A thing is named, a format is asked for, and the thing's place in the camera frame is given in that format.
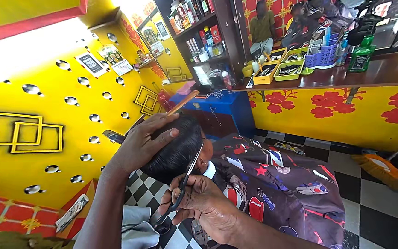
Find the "barber's hand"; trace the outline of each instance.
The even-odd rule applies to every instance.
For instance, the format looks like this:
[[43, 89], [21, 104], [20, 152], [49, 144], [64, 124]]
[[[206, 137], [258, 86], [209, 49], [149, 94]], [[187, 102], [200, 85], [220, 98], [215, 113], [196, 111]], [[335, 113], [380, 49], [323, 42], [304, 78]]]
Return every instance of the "barber's hand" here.
[[170, 129], [160, 134], [155, 140], [151, 140], [150, 135], [178, 117], [178, 113], [170, 116], [167, 116], [167, 113], [157, 113], [136, 125], [128, 133], [104, 172], [128, 176], [134, 170], [144, 166], [160, 149], [177, 137], [179, 131], [175, 128]]
[[[178, 187], [184, 175], [174, 178], [162, 196], [163, 204], [158, 208], [160, 214], [168, 210], [171, 202], [176, 202], [181, 191]], [[195, 218], [213, 240], [219, 244], [229, 243], [234, 234], [237, 217], [244, 214], [206, 176], [191, 175], [185, 190], [184, 198], [179, 205], [180, 210], [172, 223], [177, 225], [186, 218]]]

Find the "black hair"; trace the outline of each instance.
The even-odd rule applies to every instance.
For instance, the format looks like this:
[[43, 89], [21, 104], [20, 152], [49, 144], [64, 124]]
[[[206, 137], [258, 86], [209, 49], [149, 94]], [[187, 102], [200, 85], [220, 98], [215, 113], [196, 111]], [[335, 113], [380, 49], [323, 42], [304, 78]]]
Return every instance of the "black hair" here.
[[185, 173], [188, 163], [196, 156], [203, 142], [199, 122], [185, 114], [158, 129], [151, 138], [155, 139], [171, 128], [178, 129], [179, 135], [141, 168], [149, 177], [167, 185], [170, 185], [173, 178]]
[[304, 3], [304, 2], [299, 2], [299, 3], [296, 3], [296, 4], [291, 5], [291, 11], [290, 11], [290, 13], [292, 14], [293, 11], [296, 11], [296, 10], [298, 10], [298, 9], [301, 9], [301, 8], [303, 7], [303, 3]]
[[260, 6], [261, 4], [267, 4], [267, 2], [265, 2], [265, 0], [260, 0], [260, 1], [258, 1], [257, 4], [256, 4], [256, 9], [259, 8], [259, 6]]

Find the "yellow tray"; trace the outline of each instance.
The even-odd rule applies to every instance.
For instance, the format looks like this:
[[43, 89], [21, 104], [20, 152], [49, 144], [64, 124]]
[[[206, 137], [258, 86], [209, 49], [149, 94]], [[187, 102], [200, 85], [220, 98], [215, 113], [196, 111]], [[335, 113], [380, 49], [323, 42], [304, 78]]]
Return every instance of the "yellow tray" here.
[[270, 53], [270, 58], [271, 58], [272, 56], [277, 56], [277, 55], [281, 55], [282, 58], [283, 58], [283, 57], [285, 56], [286, 53], [287, 53], [287, 48], [286, 48], [286, 47], [281, 48], [281, 49], [276, 49], [276, 50], [271, 51], [271, 53]]
[[262, 64], [262, 69], [264, 67], [272, 67], [274, 65], [273, 71], [266, 76], [254, 76], [253, 77], [253, 83], [255, 85], [263, 85], [263, 84], [270, 84], [273, 81], [273, 75], [275, 71], [277, 70], [277, 66], [279, 65], [278, 61], [272, 61], [272, 62], [265, 62]]
[[[281, 62], [286, 62], [285, 60], [288, 59], [288, 57], [290, 57], [291, 54], [295, 54], [295, 53], [300, 54], [300, 52], [302, 52], [302, 51], [308, 52], [308, 47], [303, 47], [303, 48], [297, 48], [297, 49], [289, 50], [289, 51], [287, 52], [287, 54], [285, 54], [285, 56], [282, 57]], [[295, 60], [295, 61], [303, 61], [303, 60], [305, 60], [305, 57], [306, 57], [306, 56], [307, 56], [307, 55], [305, 54], [305, 55], [303, 56], [303, 59]]]
[[[275, 81], [283, 81], [283, 80], [296, 80], [299, 78], [300, 73], [302, 72], [302, 68], [303, 68], [303, 63], [305, 62], [305, 60], [296, 60], [296, 61], [290, 61], [290, 62], [284, 62], [279, 64], [279, 66], [276, 69], [276, 72], [274, 73], [274, 80]], [[299, 65], [300, 68], [298, 69], [298, 73], [297, 74], [290, 74], [290, 75], [282, 75], [279, 76], [279, 71], [281, 68], [284, 68], [286, 66], [289, 65]]]

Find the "green tray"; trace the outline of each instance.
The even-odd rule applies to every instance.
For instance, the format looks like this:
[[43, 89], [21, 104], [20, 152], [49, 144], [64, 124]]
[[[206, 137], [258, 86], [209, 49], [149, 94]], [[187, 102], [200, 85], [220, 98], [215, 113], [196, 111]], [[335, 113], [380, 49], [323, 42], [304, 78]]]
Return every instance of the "green tray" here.
[[[302, 72], [302, 68], [303, 68], [303, 63], [305, 62], [305, 60], [296, 60], [296, 61], [291, 61], [291, 62], [284, 62], [279, 64], [279, 67], [277, 68], [276, 72], [274, 73], [274, 80], [275, 81], [283, 81], [283, 80], [296, 80], [299, 78], [300, 73]], [[290, 74], [290, 75], [282, 75], [279, 76], [279, 71], [281, 68], [284, 68], [286, 66], [289, 65], [299, 65], [300, 68], [298, 69], [298, 73], [297, 74]]]
[[[303, 48], [297, 48], [297, 49], [289, 50], [289, 51], [287, 52], [287, 54], [285, 54], [285, 56], [282, 57], [282, 59], [281, 59], [280, 61], [281, 61], [281, 62], [286, 62], [285, 60], [288, 59], [288, 57], [289, 57], [291, 54], [295, 54], [295, 53], [300, 54], [300, 52], [302, 52], [302, 51], [305, 51], [305, 52], [308, 53], [308, 47], [303, 47]], [[301, 60], [295, 60], [295, 61], [292, 61], [292, 62], [303, 61], [303, 60], [305, 60], [305, 57], [306, 57], [306, 56], [307, 56], [307, 55], [305, 54], [305, 55], [303, 56], [303, 59], [301, 59]]]

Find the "orange comb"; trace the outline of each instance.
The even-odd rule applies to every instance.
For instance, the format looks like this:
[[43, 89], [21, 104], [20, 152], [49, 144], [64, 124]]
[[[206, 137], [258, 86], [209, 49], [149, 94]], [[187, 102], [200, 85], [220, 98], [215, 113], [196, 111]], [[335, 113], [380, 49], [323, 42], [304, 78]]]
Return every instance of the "orange comb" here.
[[184, 106], [187, 102], [189, 102], [190, 100], [192, 100], [194, 97], [196, 97], [199, 94], [198, 90], [194, 90], [191, 93], [189, 93], [185, 99], [183, 99], [181, 102], [179, 102], [179, 104], [177, 104], [175, 107], [173, 107], [173, 109], [171, 109], [167, 116], [172, 115], [173, 113], [175, 113], [177, 110], [179, 110], [182, 106]]

